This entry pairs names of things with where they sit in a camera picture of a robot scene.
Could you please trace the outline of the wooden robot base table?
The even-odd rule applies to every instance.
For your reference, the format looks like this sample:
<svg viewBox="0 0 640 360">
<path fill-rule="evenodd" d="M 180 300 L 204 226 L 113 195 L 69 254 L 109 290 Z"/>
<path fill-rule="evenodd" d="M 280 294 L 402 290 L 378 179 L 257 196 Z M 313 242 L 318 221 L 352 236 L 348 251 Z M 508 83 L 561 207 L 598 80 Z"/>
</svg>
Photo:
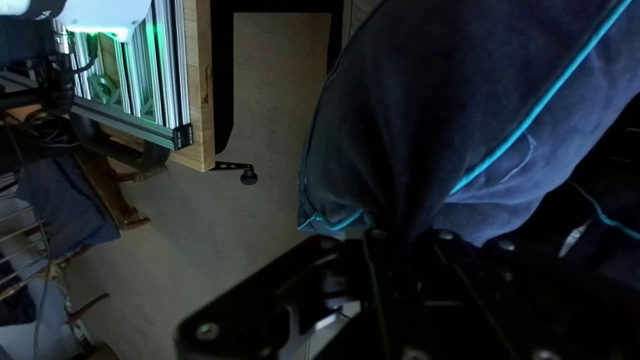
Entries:
<svg viewBox="0 0 640 360">
<path fill-rule="evenodd" d="M 111 127 L 98 124 L 94 118 L 80 115 L 74 105 L 74 117 L 92 124 L 92 139 L 88 140 L 88 146 L 94 152 L 126 164 L 140 174 L 155 174 L 158 171 L 164 171 L 169 160 L 175 160 L 197 173 L 207 173 L 214 167 L 212 65 L 208 55 L 211 21 L 207 19 L 208 10 L 211 7 L 207 5 L 207 0 L 185 0 L 188 91 L 195 145 L 183 150 L 169 150 Z"/>
</svg>

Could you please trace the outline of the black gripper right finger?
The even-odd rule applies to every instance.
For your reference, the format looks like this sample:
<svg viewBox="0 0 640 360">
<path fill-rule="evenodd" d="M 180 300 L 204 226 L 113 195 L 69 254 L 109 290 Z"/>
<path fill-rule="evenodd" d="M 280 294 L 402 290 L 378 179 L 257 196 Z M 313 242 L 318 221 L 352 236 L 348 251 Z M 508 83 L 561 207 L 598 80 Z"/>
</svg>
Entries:
<svg viewBox="0 0 640 360">
<path fill-rule="evenodd" d="M 510 241 L 474 249 L 433 231 L 429 249 L 508 360 L 640 360 L 635 289 Z"/>
</svg>

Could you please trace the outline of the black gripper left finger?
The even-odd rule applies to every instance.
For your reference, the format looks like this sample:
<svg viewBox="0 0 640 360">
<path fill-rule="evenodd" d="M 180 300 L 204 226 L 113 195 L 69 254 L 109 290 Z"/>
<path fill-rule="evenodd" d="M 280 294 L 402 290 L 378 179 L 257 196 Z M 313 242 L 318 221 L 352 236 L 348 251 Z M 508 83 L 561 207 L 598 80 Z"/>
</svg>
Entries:
<svg viewBox="0 0 640 360">
<path fill-rule="evenodd" d="M 324 321 L 365 298 L 361 241 L 311 236 L 187 316 L 179 360 L 288 360 Z"/>
</svg>

